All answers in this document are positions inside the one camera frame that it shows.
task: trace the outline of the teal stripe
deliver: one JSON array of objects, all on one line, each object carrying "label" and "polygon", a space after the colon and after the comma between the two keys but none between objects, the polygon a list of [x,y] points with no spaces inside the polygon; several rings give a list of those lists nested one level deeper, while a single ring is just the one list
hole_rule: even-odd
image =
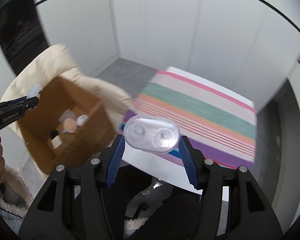
[{"label": "teal stripe", "polygon": [[148,83],[142,93],[229,128],[248,138],[256,139],[255,125],[206,102],[156,83]]}]

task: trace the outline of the pink stripe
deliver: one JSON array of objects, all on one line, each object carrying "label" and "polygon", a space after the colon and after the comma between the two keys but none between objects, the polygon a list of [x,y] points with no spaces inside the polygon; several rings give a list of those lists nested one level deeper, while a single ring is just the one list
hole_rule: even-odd
[{"label": "pink stripe", "polygon": [[241,102],[241,101],[239,101],[239,100],[237,100],[237,99],[235,99],[235,98],[233,98],[233,97],[231,97],[231,96],[228,96],[228,95],[226,95],[226,94],[224,94],[224,93],[222,93],[222,92],[220,92],[220,91],[218,91],[218,90],[215,90],[215,89],[213,89],[213,88],[211,88],[211,87],[208,87],[208,86],[206,86],[206,85],[203,85],[203,84],[201,84],[201,83],[199,83],[199,82],[197,82],[197,81],[194,81],[194,80],[191,80],[191,79],[189,79],[189,78],[186,78],[186,77],[177,75],[177,74],[175,74],[175,73],[163,71],[163,70],[159,70],[159,71],[157,72],[157,74],[171,76],[171,77],[173,77],[173,78],[175,78],[175,79],[178,79],[178,80],[187,82],[187,83],[192,84],[192,85],[194,85],[194,86],[196,86],[196,87],[202,88],[202,89],[207,90],[207,91],[209,91],[209,92],[211,92],[211,93],[214,93],[214,94],[216,94],[216,95],[218,95],[218,96],[220,96],[220,97],[223,97],[223,98],[225,98],[225,99],[227,99],[227,100],[229,100],[229,101],[231,101],[231,102],[233,102],[233,103],[235,103],[235,104],[237,104],[237,105],[239,105],[239,106],[242,106],[243,108],[252,111],[254,114],[257,113],[257,110],[254,109],[253,107],[248,106],[247,104],[245,104],[245,103],[243,103],[243,102]]}]

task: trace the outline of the screw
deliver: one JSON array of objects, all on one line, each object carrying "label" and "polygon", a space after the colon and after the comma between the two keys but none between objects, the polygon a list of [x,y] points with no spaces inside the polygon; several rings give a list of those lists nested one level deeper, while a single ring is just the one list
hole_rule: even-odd
[{"label": "screw", "polygon": [[212,165],[213,164],[213,160],[212,159],[205,159],[204,163],[207,165]]},{"label": "screw", "polygon": [[57,170],[57,171],[63,171],[64,168],[65,168],[65,166],[62,165],[62,164],[60,164],[60,165],[58,165],[58,166],[56,167],[56,170]]},{"label": "screw", "polygon": [[241,171],[241,172],[247,172],[247,167],[246,166],[240,166],[239,167],[239,171]]},{"label": "screw", "polygon": [[90,162],[91,164],[96,165],[100,162],[100,160],[98,158],[93,158]]}]

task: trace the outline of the cardboard box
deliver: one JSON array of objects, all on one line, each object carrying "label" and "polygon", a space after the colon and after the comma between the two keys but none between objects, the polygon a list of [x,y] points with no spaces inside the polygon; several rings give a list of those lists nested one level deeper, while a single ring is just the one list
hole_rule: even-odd
[{"label": "cardboard box", "polygon": [[[89,119],[73,134],[63,134],[60,116],[67,109]],[[102,101],[96,95],[61,77],[55,77],[40,93],[38,106],[18,120],[26,147],[45,174],[59,164],[82,165],[92,154],[102,151],[115,132]],[[62,144],[54,149],[50,134],[59,132]]]}]

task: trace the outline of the gray floor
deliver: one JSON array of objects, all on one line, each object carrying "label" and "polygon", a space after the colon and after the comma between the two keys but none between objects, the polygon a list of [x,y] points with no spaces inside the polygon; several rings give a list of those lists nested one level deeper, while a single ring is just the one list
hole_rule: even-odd
[{"label": "gray floor", "polygon": [[98,78],[121,87],[135,98],[155,73],[153,68],[119,58],[101,72]]}]

